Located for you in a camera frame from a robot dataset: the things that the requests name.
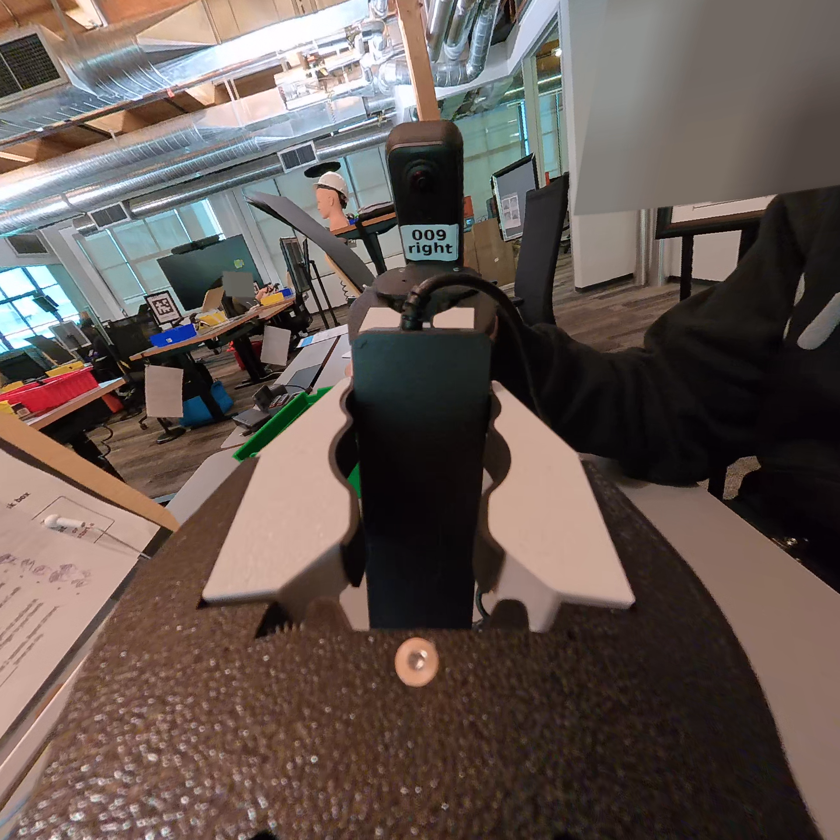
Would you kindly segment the dark display on stand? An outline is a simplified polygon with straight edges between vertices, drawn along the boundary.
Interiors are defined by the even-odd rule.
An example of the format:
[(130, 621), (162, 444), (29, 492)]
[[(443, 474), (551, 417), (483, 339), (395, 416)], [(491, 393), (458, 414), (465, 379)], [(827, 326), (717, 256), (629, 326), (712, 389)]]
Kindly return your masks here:
[(282, 237), (280, 249), (297, 295), (302, 298), (312, 289), (312, 278), (305, 251), (295, 236)]

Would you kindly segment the black power adapter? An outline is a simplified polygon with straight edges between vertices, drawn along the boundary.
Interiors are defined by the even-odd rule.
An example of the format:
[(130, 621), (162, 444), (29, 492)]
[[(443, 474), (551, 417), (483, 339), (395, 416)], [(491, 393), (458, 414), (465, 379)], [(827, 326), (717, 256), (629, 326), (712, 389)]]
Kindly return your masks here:
[(367, 330), (351, 360), (371, 626), (468, 629), (490, 340), (465, 329)]

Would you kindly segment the brown cardboard box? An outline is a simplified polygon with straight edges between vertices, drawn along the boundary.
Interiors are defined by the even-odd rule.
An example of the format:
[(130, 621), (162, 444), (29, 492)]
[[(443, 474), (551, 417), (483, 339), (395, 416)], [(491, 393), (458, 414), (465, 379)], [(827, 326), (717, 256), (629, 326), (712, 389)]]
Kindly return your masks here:
[(514, 283), (516, 259), (513, 247), (501, 238), (495, 218), (474, 223), (465, 234), (465, 265), (500, 287)]

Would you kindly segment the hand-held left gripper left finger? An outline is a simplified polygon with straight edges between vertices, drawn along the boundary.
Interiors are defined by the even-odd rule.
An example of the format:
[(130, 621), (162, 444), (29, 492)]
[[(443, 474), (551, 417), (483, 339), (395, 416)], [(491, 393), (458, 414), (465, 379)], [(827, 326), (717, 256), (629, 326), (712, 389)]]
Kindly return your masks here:
[(368, 629), (368, 544), (349, 473), (358, 461), (343, 378), (268, 444), (203, 588), (209, 606), (277, 604), (302, 623), (319, 599)]

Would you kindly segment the computer monitor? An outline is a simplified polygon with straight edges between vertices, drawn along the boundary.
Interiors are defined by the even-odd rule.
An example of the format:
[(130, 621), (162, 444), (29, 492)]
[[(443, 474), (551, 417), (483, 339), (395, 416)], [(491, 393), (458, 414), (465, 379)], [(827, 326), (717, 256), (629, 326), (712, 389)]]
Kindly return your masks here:
[(490, 177), (492, 194), (496, 201), (500, 236), (511, 242), (522, 236), (526, 215), (527, 195), (539, 189), (539, 175), (535, 154), (496, 171)]

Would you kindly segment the wooden post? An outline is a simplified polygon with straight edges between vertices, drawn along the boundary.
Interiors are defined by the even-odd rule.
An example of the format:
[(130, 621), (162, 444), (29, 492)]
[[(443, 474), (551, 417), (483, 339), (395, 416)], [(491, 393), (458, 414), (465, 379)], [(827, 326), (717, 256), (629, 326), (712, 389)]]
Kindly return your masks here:
[(396, 1), (398, 23), (402, 33), (405, 61), (408, 68), (416, 113), (420, 122), (440, 120), (431, 62), (427, 53), (424, 3)]

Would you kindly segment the large black wall screen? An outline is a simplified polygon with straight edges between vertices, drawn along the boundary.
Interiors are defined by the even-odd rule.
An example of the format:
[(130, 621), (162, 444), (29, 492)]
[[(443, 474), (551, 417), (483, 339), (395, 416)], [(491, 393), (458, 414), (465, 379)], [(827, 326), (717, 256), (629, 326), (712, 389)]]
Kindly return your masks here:
[(226, 271), (248, 273), (258, 287), (264, 285), (242, 235), (203, 238), (156, 262), (184, 311), (201, 310), (206, 293)]

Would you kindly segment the long wooden desk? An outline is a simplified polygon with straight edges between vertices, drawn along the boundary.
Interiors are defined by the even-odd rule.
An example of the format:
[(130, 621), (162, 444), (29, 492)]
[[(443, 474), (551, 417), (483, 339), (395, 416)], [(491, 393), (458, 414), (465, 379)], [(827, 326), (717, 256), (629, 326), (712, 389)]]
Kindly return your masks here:
[(267, 306), (260, 303), (246, 314), (225, 320), (213, 327), (201, 329), (196, 335), (187, 339), (176, 340), (169, 335), (174, 330), (167, 330), (154, 336), (161, 342), (161, 345), (154, 344), (149, 349), (130, 356), (130, 359), (131, 361), (142, 361), (145, 364), (158, 364), (163, 359), (173, 358), (176, 366), (183, 369), (185, 381), (198, 383), (205, 377), (198, 371), (192, 352), (200, 344), (232, 343), (248, 374), (239, 387), (260, 384), (269, 379), (269, 373), (253, 350), (250, 335), (257, 327), (263, 326), (288, 310), (295, 312), (299, 309), (298, 305), (300, 303), (301, 301), (295, 297), (279, 296), (274, 303)]
[(41, 416), (24, 417), (23, 422), (57, 443), (69, 446), (95, 466), (110, 470), (110, 462), (88, 433), (115, 414), (116, 411), (106, 404), (106, 397), (114, 395), (124, 384), (122, 379), (106, 381)]

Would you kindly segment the green plastic bin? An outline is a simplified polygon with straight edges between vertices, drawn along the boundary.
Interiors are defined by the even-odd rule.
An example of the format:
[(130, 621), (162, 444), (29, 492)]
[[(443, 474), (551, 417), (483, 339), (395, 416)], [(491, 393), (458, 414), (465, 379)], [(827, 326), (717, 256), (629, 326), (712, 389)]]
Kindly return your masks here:
[[(332, 389), (333, 387), (329, 385), (319, 388), (313, 393), (300, 392), (294, 395), (277, 414), (234, 451), (233, 457), (238, 463), (256, 457), (265, 446), (293, 425)], [(361, 472), (358, 447), (355, 436), (351, 432), (348, 432), (336, 444), (335, 456), (341, 474), (348, 480), (357, 498), (361, 500)]]

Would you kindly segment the red ribbed bin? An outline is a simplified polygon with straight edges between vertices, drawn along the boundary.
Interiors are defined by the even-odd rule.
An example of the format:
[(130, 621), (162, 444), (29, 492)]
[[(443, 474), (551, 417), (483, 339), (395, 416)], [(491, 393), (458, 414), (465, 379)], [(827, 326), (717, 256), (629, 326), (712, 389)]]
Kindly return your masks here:
[(83, 367), (76, 371), (49, 376), (41, 381), (22, 385), (1, 394), (1, 401), (10, 406), (22, 405), (30, 413), (39, 415), (68, 403), (71, 399), (97, 389), (99, 383), (92, 370)]

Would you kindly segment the black framed board stand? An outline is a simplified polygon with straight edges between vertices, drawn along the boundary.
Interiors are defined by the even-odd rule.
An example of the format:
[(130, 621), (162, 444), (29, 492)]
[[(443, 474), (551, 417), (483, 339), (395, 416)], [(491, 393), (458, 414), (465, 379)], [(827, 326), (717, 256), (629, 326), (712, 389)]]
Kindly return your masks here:
[(663, 246), (669, 280), (679, 283), (679, 297), (686, 299), (704, 282), (725, 280), (755, 243), (760, 221), (773, 195), (662, 206), (656, 213), (657, 241)]

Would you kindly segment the silver round ventilation duct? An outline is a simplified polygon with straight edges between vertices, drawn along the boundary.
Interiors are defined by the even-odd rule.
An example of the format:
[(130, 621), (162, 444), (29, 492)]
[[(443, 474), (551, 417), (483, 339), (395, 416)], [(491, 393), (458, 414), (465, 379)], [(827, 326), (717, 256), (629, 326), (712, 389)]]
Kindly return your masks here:
[(302, 144), (393, 107), (393, 97), (348, 96), (287, 109), (277, 91), (184, 114), (148, 128), (2, 175), (4, 212), (93, 186), (156, 171), (172, 161), (221, 152), (240, 161)]

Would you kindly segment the ceiling air vent box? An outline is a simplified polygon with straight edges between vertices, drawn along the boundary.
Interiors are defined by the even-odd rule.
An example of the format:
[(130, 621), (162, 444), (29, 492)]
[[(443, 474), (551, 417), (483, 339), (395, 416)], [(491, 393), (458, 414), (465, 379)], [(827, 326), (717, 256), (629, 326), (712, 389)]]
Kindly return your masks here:
[(36, 24), (1, 36), (1, 102), (14, 102), (69, 83), (58, 38)]

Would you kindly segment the white instruction sheet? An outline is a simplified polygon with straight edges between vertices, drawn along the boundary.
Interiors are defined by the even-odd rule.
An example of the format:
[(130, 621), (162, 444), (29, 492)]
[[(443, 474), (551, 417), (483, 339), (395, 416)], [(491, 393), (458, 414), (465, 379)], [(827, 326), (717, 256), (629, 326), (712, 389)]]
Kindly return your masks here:
[(16, 510), (49, 533), (145, 559), (155, 552), (156, 523), (6, 452), (1, 454), (1, 502), (2, 510)]

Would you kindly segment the mannequin head with hard hat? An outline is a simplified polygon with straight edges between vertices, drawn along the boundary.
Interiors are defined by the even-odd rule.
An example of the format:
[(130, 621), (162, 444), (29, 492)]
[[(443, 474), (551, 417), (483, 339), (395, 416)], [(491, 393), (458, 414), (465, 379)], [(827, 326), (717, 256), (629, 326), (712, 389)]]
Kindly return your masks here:
[(335, 233), (349, 224), (345, 213), (349, 191), (346, 181), (338, 171), (326, 171), (320, 175), (315, 185), (318, 212), (326, 220), (329, 230)]

